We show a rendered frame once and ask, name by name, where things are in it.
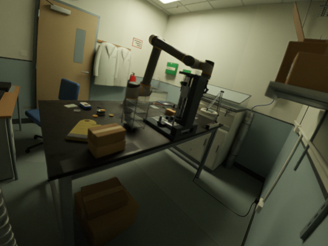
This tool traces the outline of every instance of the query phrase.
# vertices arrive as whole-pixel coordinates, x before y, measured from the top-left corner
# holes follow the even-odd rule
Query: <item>lab coat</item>
[[[114,86],[126,86],[131,74],[131,51],[118,48],[118,63],[115,71]]]
[[[118,68],[118,48],[110,43],[101,43],[95,56],[93,74],[96,85],[114,86]]]

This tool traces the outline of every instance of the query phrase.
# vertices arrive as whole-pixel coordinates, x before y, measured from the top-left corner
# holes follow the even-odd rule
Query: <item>door frame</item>
[[[97,37],[98,37],[98,30],[99,30],[99,23],[100,23],[100,16],[99,15],[96,15],[94,13],[91,13],[89,11],[86,11],[84,9],[81,9],[81,8],[78,8],[78,7],[75,7],[71,4],[68,4],[68,3],[65,3],[61,0],[53,0],[53,1],[56,1],[57,3],[61,3],[61,4],[64,4],[64,5],[67,5],[68,7],[72,7],[74,9],[77,9],[77,10],[80,10],[84,13],[87,13],[87,14],[90,14],[90,15],[93,15],[95,17],[98,18],[98,23],[97,23],[97,31],[96,31],[96,37],[95,37],[95,47],[93,49],[93,55],[96,54],[96,46],[97,46]],[[33,60],[32,60],[32,66],[33,66],[33,77],[32,79],[34,81],[36,81],[37,79],[37,41],[38,41],[38,22],[39,22],[39,8],[40,8],[40,0],[36,0],[36,3],[35,3],[35,9],[34,9],[34,27],[33,27]],[[90,99],[90,96],[91,96],[91,89],[92,89],[92,84],[93,84],[93,62],[92,62],[92,69],[91,69],[91,76],[90,76],[90,88],[89,88],[89,99]],[[37,99],[37,90],[36,88],[34,89],[33,91],[33,96],[34,96],[34,102],[33,102],[33,105],[34,107],[37,106],[36,104],[36,99]]]

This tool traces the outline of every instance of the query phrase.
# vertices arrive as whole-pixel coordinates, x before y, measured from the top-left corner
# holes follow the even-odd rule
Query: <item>green first aid box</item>
[[[179,64],[167,62],[165,73],[169,75],[177,75]]]

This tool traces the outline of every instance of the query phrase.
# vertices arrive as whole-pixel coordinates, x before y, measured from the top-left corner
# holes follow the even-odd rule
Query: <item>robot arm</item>
[[[156,35],[149,37],[149,43],[153,46],[153,50],[151,51],[144,78],[140,84],[136,82],[129,82],[127,84],[126,98],[137,99],[139,96],[149,96],[151,94],[151,79],[153,78],[161,50],[164,50],[166,53],[174,56],[186,66],[202,70],[202,76],[210,79],[214,62],[208,60],[205,60],[205,62],[199,61],[169,45],[164,41],[164,39]]]

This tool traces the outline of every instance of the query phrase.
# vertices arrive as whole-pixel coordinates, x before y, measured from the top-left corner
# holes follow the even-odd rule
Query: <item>wooden desk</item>
[[[19,130],[22,130],[19,90],[20,86],[11,86],[13,92],[6,92],[0,100],[0,180],[15,177],[18,180],[16,169],[16,149],[12,117],[17,102]]]
[[[121,101],[88,101],[92,105],[92,109],[81,109],[81,112],[74,112],[73,108],[64,107],[65,104],[72,103],[78,104],[79,101],[39,101],[48,181],[50,181],[65,246],[74,245],[73,179],[103,171],[208,134],[207,148],[196,173],[196,177],[198,177],[218,129],[211,128],[206,130],[205,125],[210,123],[211,119],[199,115],[198,119],[195,120],[198,128],[194,135],[171,141],[146,125],[144,129],[138,128],[135,131],[126,132],[124,151],[95,159],[89,152],[87,143],[67,141],[66,135],[82,119],[92,119],[100,125],[110,123],[122,125],[121,114],[123,105]],[[104,108],[106,115],[99,116],[96,119],[93,118],[92,115],[95,114],[96,107]],[[164,111],[165,109],[163,108],[150,108],[148,116],[163,115]],[[113,118],[108,116],[109,112],[114,114]],[[58,180],[59,194],[55,185],[56,180]]]

